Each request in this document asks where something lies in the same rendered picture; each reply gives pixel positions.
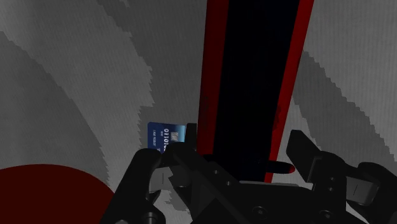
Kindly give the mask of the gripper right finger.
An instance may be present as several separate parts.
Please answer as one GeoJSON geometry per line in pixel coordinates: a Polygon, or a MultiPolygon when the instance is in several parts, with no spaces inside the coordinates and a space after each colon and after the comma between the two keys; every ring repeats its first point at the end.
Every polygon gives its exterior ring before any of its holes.
{"type": "Polygon", "coordinates": [[[286,154],[312,183],[315,224],[397,224],[397,176],[384,166],[353,167],[321,151],[301,130],[292,130],[286,154]]]}

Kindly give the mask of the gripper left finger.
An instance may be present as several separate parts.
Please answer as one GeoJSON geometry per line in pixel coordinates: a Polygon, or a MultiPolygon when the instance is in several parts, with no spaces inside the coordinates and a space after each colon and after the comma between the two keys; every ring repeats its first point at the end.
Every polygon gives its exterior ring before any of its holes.
{"type": "Polygon", "coordinates": [[[190,224],[240,224],[235,213],[221,202],[218,186],[204,173],[209,166],[196,151],[197,126],[188,123],[185,141],[172,143],[165,153],[141,149],[131,160],[118,185],[101,224],[167,224],[163,212],[154,205],[160,190],[150,191],[157,168],[172,171],[171,187],[190,210],[190,224]]]}

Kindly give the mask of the black pen with red tip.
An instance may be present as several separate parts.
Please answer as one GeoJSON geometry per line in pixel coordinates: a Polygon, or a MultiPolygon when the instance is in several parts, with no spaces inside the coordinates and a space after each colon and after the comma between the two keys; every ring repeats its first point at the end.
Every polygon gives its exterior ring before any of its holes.
{"type": "Polygon", "coordinates": [[[273,174],[290,174],[295,171],[295,166],[287,162],[272,161],[267,163],[266,172],[273,174]]]}

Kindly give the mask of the blue bank card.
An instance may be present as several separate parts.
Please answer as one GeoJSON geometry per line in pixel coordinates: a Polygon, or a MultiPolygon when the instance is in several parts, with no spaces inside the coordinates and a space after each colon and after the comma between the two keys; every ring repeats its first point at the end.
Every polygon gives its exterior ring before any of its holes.
{"type": "Polygon", "coordinates": [[[167,146],[175,142],[184,142],[186,134],[185,125],[149,122],[148,148],[164,153],[167,146]]]}

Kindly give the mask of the dark red round plate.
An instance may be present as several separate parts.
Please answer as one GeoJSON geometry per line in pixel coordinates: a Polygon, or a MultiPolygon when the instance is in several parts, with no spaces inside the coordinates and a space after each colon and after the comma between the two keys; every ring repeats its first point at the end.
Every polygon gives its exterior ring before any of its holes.
{"type": "Polygon", "coordinates": [[[106,184],[75,168],[0,169],[0,224],[99,224],[112,197],[106,184]]]}

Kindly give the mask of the black slab with red edges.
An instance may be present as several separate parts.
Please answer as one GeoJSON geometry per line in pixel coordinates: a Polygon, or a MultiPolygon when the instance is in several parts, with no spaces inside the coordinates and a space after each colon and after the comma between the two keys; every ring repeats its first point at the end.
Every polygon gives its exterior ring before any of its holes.
{"type": "Polygon", "coordinates": [[[207,0],[197,151],[269,183],[315,0],[207,0]]]}

